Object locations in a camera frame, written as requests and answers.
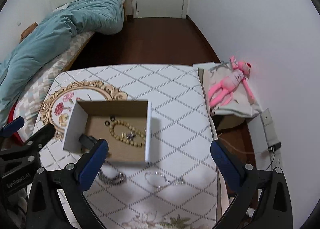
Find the pink plush toy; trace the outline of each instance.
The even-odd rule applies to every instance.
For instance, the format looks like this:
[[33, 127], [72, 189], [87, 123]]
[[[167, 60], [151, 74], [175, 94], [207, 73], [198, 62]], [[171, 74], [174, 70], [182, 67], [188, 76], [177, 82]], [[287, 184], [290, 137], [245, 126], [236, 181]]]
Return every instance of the pink plush toy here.
[[[230, 62], [232, 64], [232, 68], [234, 72], [232, 72], [229, 76], [222, 79], [219, 83], [213, 85], [209, 90], [208, 96], [210, 100], [210, 107], [215, 107], [218, 103], [220, 103], [224, 99], [226, 95], [230, 94], [230, 98], [228, 98], [222, 104], [222, 106], [228, 104], [233, 98], [233, 90], [235, 90], [241, 82], [243, 83], [243, 86], [247, 91], [250, 99], [253, 102], [255, 102], [255, 98], [244, 76], [250, 73], [251, 65], [245, 61], [237, 62], [235, 59], [235, 56], [232, 56], [230, 58]], [[220, 91], [215, 98], [212, 98], [213, 95], [220, 89], [222, 89], [222, 91]]]

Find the white patterned mattress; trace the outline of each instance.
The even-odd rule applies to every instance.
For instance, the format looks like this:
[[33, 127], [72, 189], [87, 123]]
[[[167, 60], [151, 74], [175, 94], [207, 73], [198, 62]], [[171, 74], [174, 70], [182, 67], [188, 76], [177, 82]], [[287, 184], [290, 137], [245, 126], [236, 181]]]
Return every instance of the white patterned mattress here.
[[[104, 90], [104, 85], [112, 85]], [[62, 169], [80, 156], [63, 151], [62, 141], [68, 118], [54, 114], [61, 102], [60, 115], [66, 117], [74, 99], [117, 100], [125, 92], [128, 100], [152, 102], [151, 162], [142, 167], [105, 163], [107, 176], [123, 172], [127, 182], [104, 185], [98, 178], [84, 195], [107, 228], [212, 228], [221, 216], [221, 189], [225, 184], [217, 176], [210, 155], [216, 137], [208, 116], [198, 69], [172, 65], [117, 65], [94, 67], [61, 73], [56, 77], [37, 117], [35, 133], [46, 123], [57, 129], [41, 150], [41, 162], [47, 170]], [[145, 173], [158, 171], [168, 180], [183, 177], [185, 185], [156, 189], [145, 180]], [[59, 190], [66, 214], [79, 227], [62, 190]]]

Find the screw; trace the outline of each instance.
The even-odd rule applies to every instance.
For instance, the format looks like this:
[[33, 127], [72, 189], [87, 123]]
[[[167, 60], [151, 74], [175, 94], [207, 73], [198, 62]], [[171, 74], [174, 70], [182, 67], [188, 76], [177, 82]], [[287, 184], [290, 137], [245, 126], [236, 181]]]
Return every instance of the screw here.
[[276, 168], [275, 168], [275, 171], [276, 171], [276, 173], [278, 173], [278, 174], [281, 174], [281, 173], [282, 173], [282, 169], [279, 168], [279, 167], [276, 167]]
[[253, 166], [251, 165], [251, 164], [246, 164], [245, 166], [244, 166], [247, 170], [252, 170], [253, 169]]
[[44, 168], [42, 168], [42, 167], [41, 167], [41, 168], [38, 168], [37, 173], [38, 173], [38, 174], [41, 174], [42, 172], [44, 172]]
[[33, 162], [34, 159], [35, 159], [35, 157], [32, 156], [32, 155], [28, 157], [28, 161], [29, 161], [29, 162]]
[[75, 165], [74, 165], [73, 163], [69, 163], [69, 164], [66, 166], [66, 169], [67, 169], [67, 170], [72, 170], [74, 167], [75, 167]]

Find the wooden floor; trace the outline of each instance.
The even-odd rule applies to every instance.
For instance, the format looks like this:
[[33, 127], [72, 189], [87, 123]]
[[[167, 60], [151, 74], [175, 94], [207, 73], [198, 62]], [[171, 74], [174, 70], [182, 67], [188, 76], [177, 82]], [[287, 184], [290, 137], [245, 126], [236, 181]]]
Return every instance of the wooden floor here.
[[[116, 35], [95, 33], [70, 70], [115, 64], [183, 64], [219, 62], [216, 54], [189, 19], [143, 18], [125, 22]], [[241, 151], [253, 152], [246, 123], [224, 131], [222, 137]], [[253, 155], [239, 153], [255, 166]]]

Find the cardboard box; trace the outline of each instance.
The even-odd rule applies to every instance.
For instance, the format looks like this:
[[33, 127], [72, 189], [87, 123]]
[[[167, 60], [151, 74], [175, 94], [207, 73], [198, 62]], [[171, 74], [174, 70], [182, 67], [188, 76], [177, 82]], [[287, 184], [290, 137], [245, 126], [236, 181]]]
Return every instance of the cardboard box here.
[[[151, 111], [150, 101], [78, 101], [71, 111], [65, 130], [63, 149], [81, 153], [79, 137], [84, 133], [108, 142], [109, 161], [149, 162]], [[105, 125], [105, 121], [110, 121], [110, 116], [126, 121], [142, 132], [146, 129], [145, 146], [134, 147], [112, 137], [110, 126]], [[119, 136], [123, 132], [130, 132], [122, 125], [116, 125], [114, 131]], [[134, 140], [141, 142], [143, 139], [137, 135]]]

